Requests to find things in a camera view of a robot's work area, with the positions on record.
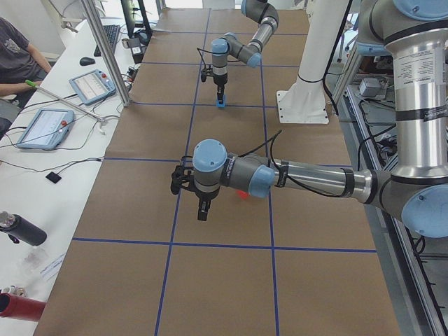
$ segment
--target silver robot arm segment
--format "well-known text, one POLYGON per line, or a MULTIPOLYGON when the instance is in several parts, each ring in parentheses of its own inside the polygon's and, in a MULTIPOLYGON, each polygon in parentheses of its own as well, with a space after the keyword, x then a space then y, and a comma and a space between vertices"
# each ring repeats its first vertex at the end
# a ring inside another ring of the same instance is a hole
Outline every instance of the silver robot arm segment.
POLYGON ((207 76, 210 76, 213 77, 213 82, 217 86, 217 107, 225 107, 224 89, 228 81, 228 55, 252 68, 258 67, 261 63, 263 48, 279 26, 279 15, 267 0, 243 0, 241 11, 246 17, 260 25, 257 32, 247 45, 238 41, 237 36, 231 32, 213 40, 211 42, 211 66, 209 68, 205 66, 202 70, 202 82, 205 82, 207 76))
POLYGON ((221 186, 255 197, 266 197, 275 186, 305 189, 327 197, 351 197, 384 210, 422 235, 448 236, 448 185, 399 183, 391 179, 388 171, 354 171, 254 154, 238 157, 227 153, 224 145, 213 139, 195 147, 192 163, 190 184, 199 197, 198 219, 203 221, 221 186))
MULTIPOLYGON (((248 0, 246 6, 262 2, 248 0)), ((171 191, 195 191, 198 215, 204 219, 201 209, 208 211, 220 186, 257 197, 266 196, 273 185, 303 188, 330 197, 356 198, 384 210, 421 235, 448 237, 448 112, 443 78, 448 1, 363 0, 359 31, 358 41, 364 47, 371 45, 375 51, 383 44, 394 59, 397 167, 391 172, 356 172, 278 160, 270 164, 267 158, 228 155, 218 141, 206 140, 196 147, 187 176, 180 174, 185 168, 178 166, 171 191)), ((229 53, 232 38, 224 38, 229 53)), ((251 49, 258 46, 252 43, 251 49)))

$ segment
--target monitor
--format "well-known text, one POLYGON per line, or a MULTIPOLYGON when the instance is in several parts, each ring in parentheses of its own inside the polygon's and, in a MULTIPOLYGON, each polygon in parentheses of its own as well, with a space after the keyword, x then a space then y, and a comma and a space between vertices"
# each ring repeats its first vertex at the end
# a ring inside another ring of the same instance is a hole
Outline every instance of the monitor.
POLYGON ((140 43, 147 46, 149 44, 151 36, 153 35, 153 31, 151 30, 151 27, 149 25, 144 0, 138 0, 138 4, 139 7, 135 8, 133 0, 121 0, 121 7, 123 9, 123 14, 126 21, 127 36, 130 39, 138 38, 140 40, 140 43), (140 11, 141 18, 143 20, 143 29, 134 31, 137 11, 140 11))

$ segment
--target black cable clip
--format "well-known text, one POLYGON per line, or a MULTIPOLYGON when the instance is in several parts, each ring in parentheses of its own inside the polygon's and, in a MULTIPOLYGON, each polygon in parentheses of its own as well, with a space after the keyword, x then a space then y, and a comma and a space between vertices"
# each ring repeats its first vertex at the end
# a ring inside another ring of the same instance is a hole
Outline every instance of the black cable clip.
POLYGON ((288 178, 289 161, 281 161, 279 167, 279 179, 275 185, 278 188, 283 188, 286 185, 286 179, 288 178))

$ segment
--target blue object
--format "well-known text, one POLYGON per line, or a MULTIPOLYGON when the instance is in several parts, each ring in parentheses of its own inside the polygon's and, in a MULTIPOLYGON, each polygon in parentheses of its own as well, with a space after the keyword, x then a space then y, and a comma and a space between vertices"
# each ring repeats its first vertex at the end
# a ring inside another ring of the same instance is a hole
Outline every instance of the blue object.
POLYGON ((216 53, 215 56, 220 56, 225 54, 228 51, 229 47, 227 45, 227 41, 225 38, 215 38, 211 42, 211 51, 216 53))
POLYGON ((272 168, 259 166, 252 175, 249 183, 249 194, 251 196, 264 198, 269 194, 271 186, 274 182, 275 173, 272 168))
POLYGON ((113 81, 98 69, 69 79, 69 83, 85 105, 96 103, 116 91, 113 81))
POLYGON ((246 16, 246 0, 243 0, 243 2, 241 2, 241 13, 246 16))
POLYGON ((220 169, 227 160, 224 145, 215 139, 199 142, 193 153, 193 167, 203 173, 211 173, 220 169))
POLYGON ((235 33, 232 33, 231 31, 229 31, 228 33, 225 33, 225 34, 224 34, 224 36, 226 36, 226 35, 233 36, 233 37, 235 38, 235 40, 238 41, 237 35, 236 35, 235 33))
POLYGON ((74 118, 72 110, 40 108, 16 146, 22 149, 55 149, 67 135, 74 118))
POLYGON ((448 17, 448 1, 393 0, 393 4, 407 17, 419 21, 435 21, 448 17))
POLYGON ((247 61, 247 65, 249 65, 251 68, 256 68, 261 63, 261 54, 259 52, 256 52, 249 58, 249 61, 247 61))
POLYGON ((225 94, 224 94, 224 97, 223 97, 223 103, 222 103, 222 104, 219 104, 219 101, 216 100, 216 106, 217 106, 217 107, 221 107, 221 108, 225 107, 225 101, 226 101, 226 98, 225 98, 225 94))
POLYGON ((361 43, 358 44, 358 53, 361 56, 390 56, 391 53, 382 44, 361 43))
POLYGON ((448 185, 423 189, 407 201, 401 213, 405 226, 422 236, 448 236, 448 185))

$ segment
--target white pole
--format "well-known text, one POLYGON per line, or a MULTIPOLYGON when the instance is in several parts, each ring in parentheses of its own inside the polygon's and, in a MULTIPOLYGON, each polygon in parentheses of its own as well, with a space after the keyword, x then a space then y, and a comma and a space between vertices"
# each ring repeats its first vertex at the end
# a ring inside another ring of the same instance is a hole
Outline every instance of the white pole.
POLYGON ((331 57, 349 0, 313 2, 311 25, 297 81, 289 91, 277 91, 280 123, 328 124, 321 79, 331 57))

